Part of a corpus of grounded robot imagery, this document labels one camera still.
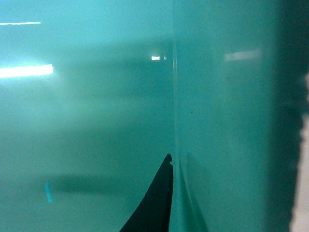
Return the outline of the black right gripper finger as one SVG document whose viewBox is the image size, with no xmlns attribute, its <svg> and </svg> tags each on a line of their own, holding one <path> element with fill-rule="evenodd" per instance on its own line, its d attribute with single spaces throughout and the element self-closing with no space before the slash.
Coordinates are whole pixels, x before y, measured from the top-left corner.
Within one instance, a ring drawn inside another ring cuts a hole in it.
<svg viewBox="0 0 309 232">
<path fill-rule="evenodd" d="M 173 196 L 172 156 L 167 154 L 122 232 L 168 232 Z"/>
</svg>

